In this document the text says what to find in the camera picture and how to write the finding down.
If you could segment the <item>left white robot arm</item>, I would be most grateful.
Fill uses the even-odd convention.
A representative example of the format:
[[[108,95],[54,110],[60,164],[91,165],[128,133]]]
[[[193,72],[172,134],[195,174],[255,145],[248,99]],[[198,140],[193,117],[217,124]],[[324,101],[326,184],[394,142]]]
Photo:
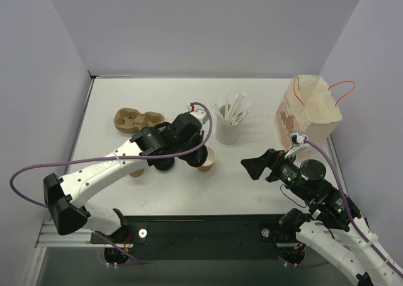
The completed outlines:
[[[105,209],[88,201],[121,178],[149,166],[168,171],[176,158],[191,167],[207,160],[202,143],[203,125],[208,115],[203,110],[178,115],[173,122],[145,127],[100,161],[64,176],[50,174],[43,180],[44,200],[58,234],[79,229],[98,231],[113,242],[122,242],[129,232],[128,223],[118,209]]]

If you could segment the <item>stack of brown paper cups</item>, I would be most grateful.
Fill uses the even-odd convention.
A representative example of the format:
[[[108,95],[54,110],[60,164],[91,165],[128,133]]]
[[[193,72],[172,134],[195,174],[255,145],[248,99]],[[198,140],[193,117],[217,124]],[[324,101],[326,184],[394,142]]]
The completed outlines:
[[[144,169],[136,170],[133,173],[130,173],[130,176],[133,178],[138,178],[144,173]]]

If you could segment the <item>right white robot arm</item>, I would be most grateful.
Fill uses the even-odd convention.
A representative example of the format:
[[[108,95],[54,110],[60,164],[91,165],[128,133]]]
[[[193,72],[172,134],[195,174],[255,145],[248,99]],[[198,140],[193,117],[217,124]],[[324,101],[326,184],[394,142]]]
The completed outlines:
[[[308,213],[291,209],[281,219],[283,239],[295,238],[339,269],[353,285],[402,285],[402,268],[386,253],[360,210],[325,179],[326,167],[316,159],[295,165],[285,151],[268,149],[241,164],[252,180],[268,168],[266,181],[281,181],[303,200]]]

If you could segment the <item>single brown paper cup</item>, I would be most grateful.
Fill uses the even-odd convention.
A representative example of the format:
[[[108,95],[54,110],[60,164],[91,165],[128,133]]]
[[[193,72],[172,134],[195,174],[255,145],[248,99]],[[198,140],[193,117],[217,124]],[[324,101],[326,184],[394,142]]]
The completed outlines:
[[[201,172],[210,171],[215,163],[215,160],[216,160],[215,151],[211,147],[207,147],[207,159],[200,167],[197,167],[197,170]]]

